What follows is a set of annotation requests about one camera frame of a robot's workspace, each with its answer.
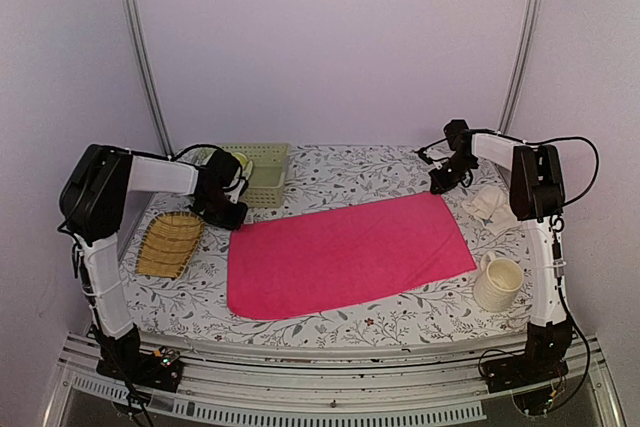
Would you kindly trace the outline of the pink towel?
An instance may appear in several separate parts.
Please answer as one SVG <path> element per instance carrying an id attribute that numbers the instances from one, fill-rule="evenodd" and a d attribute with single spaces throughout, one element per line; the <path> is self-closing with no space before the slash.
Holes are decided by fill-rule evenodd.
<path id="1" fill-rule="evenodd" d="M 227 306 L 244 318 L 286 320 L 475 267 L 445 201 L 419 193 L 242 227 L 230 239 Z"/>

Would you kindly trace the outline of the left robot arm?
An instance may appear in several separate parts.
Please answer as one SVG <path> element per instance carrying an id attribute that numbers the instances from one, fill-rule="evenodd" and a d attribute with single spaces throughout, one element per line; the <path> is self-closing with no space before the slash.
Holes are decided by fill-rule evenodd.
<path id="1" fill-rule="evenodd" d="M 59 200 L 59 232 L 79 249 L 77 268 L 87 282 L 96 337 L 111 366 L 128 381 L 148 373 L 139 332 L 126 305 L 119 274 L 118 232 L 131 192 L 161 192 L 191 198 L 190 210 L 205 223 L 226 230 L 241 227 L 248 207 L 242 163 L 218 146 L 197 166 L 156 154 L 91 144 L 66 182 Z"/>

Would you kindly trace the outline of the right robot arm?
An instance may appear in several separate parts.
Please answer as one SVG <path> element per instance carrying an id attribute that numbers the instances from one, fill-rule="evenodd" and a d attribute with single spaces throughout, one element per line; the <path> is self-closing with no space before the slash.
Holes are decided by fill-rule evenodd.
<path id="1" fill-rule="evenodd" d="M 524 382 L 537 383 L 564 358 L 573 335 L 564 295 L 565 189 L 558 151 L 549 142 L 472 129 L 462 119 L 450 121 L 443 132 L 451 155 L 429 172 L 431 193 L 440 195 L 460 185 L 481 159 L 510 172 L 509 205 L 522 223 L 533 281 L 525 353 L 516 369 Z"/>

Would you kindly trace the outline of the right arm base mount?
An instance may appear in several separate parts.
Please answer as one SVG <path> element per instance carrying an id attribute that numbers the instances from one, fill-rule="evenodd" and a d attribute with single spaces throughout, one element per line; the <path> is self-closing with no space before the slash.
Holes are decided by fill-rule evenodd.
<path id="1" fill-rule="evenodd" d="M 524 354 L 500 349 L 484 351 L 478 360 L 477 369 L 490 393 L 561 380 L 568 374 L 568 366 L 564 360 L 531 363 Z"/>

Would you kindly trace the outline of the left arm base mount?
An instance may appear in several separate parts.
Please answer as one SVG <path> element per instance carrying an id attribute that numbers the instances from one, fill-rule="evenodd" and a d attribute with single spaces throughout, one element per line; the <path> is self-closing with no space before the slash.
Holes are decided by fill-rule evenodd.
<path id="1" fill-rule="evenodd" d="M 102 353 L 96 372 L 104 377 L 170 393 L 178 391 L 184 364 L 178 355 L 164 352 Z"/>

